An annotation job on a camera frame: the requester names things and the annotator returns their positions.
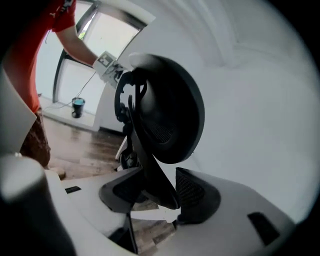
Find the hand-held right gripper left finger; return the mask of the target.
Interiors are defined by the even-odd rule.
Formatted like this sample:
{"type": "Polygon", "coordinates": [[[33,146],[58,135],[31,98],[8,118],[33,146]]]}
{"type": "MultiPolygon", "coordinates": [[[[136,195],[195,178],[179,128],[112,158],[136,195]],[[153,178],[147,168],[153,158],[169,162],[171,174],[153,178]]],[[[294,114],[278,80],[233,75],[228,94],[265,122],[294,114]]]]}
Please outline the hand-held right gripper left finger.
{"type": "Polygon", "coordinates": [[[140,167],[73,180],[65,180],[65,189],[78,187],[68,196],[84,218],[105,237],[117,232],[132,232],[130,212],[143,186],[140,167]]]}

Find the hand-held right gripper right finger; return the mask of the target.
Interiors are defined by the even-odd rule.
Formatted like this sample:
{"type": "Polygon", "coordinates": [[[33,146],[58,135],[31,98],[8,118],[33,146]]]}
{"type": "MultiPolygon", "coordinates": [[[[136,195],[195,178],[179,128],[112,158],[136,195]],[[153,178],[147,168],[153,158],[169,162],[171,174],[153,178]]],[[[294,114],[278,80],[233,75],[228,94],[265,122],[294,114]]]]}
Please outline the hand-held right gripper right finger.
{"type": "Polygon", "coordinates": [[[162,256],[271,256],[296,227],[243,184],[181,167],[175,179],[180,214],[162,256]]]}

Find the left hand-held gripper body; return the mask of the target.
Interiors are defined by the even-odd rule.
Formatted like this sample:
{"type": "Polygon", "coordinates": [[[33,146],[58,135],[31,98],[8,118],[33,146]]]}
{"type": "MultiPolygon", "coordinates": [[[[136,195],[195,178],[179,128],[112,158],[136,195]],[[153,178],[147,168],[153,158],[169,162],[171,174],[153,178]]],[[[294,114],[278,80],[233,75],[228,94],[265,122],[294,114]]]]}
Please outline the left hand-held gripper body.
{"type": "Polygon", "coordinates": [[[100,79],[109,84],[112,88],[116,88],[121,76],[128,71],[122,66],[116,58],[109,52],[104,51],[93,63],[93,69],[96,71],[100,79]]]}

